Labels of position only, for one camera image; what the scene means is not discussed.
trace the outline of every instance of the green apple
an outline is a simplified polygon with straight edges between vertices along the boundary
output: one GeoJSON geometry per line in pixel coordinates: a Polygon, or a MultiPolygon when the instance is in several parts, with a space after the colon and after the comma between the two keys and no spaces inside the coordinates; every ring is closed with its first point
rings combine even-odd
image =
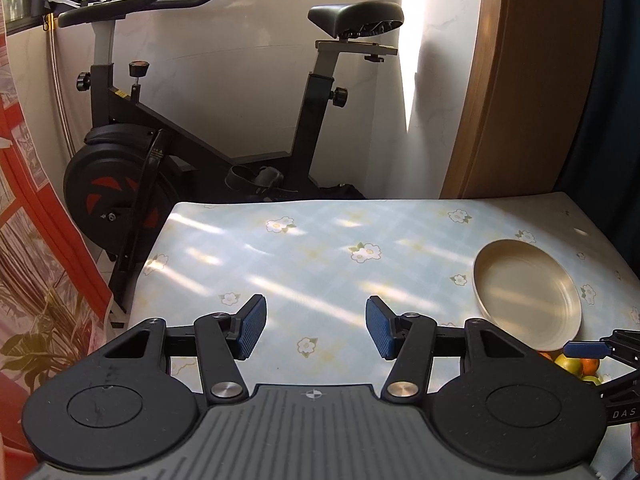
{"type": "Polygon", "coordinates": [[[595,377],[595,376],[592,376],[592,375],[585,375],[585,376],[582,378],[582,380],[583,380],[583,381],[589,381],[589,382],[591,382],[591,383],[595,384],[596,386],[600,386],[600,385],[602,384],[602,382],[600,381],[600,379],[599,379],[599,378],[597,378],[597,377],[595,377]]]}
{"type": "Polygon", "coordinates": [[[556,364],[559,367],[564,368],[570,374],[573,374],[578,378],[582,377],[582,361],[580,361],[580,359],[560,354],[556,358],[556,364]]]}

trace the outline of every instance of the curtain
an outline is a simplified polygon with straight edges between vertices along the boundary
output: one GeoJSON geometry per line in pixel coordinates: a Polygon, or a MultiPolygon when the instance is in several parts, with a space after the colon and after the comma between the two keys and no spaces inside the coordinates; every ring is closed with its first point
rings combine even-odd
{"type": "Polygon", "coordinates": [[[110,299],[38,160],[0,9],[0,480],[34,465],[20,427],[24,401],[103,344],[110,299]]]}
{"type": "Polygon", "coordinates": [[[640,276],[640,0],[604,0],[590,92],[556,190],[640,276]]]}

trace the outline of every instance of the blue gripper pad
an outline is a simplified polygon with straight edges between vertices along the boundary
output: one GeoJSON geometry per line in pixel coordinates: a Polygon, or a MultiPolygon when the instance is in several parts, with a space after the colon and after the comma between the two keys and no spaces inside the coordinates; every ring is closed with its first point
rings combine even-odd
{"type": "Polygon", "coordinates": [[[240,348],[240,355],[237,357],[239,360],[247,359],[251,352],[254,350],[260,334],[267,322],[267,301],[264,296],[255,294],[247,305],[254,302],[254,307],[244,316],[242,320],[242,328],[240,329],[240,337],[238,338],[238,346],[240,348]]]}
{"type": "Polygon", "coordinates": [[[562,353],[567,357],[604,359],[611,355],[611,348],[600,341],[569,341],[562,348],[562,353]]]}
{"type": "Polygon", "coordinates": [[[365,310],[365,320],[367,330],[373,339],[373,342],[380,352],[380,357],[385,359],[393,359],[394,356],[394,339],[391,335],[391,323],[380,311],[376,303],[369,298],[365,310]]]}

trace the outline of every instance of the orange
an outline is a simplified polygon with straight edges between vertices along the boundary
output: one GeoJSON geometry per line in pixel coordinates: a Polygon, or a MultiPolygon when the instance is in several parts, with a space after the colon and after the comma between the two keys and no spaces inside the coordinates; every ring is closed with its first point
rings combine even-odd
{"type": "Polygon", "coordinates": [[[580,359],[582,361],[582,372],[585,375],[594,376],[600,366],[600,359],[580,359]]]}

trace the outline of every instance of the handlebar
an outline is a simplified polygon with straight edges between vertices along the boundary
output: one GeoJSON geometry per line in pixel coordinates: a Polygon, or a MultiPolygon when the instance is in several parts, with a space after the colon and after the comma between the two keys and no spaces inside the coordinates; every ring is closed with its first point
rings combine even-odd
{"type": "Polygon", "coordinates": [[[98,2],[86,7],[67,10],[58,16],[59,27],[70,27],[80,23],[103,22],[122,18],[141,10],[185,9],[203,5],[211,0],[115,0],[98,2]]]}
{"type": "Polygon", "coordinates": [[[210,1],[211,0],[165,0],[162,2],[154,2],[142,10],[190,9],[191,7],[199,7],[210,1]]]}

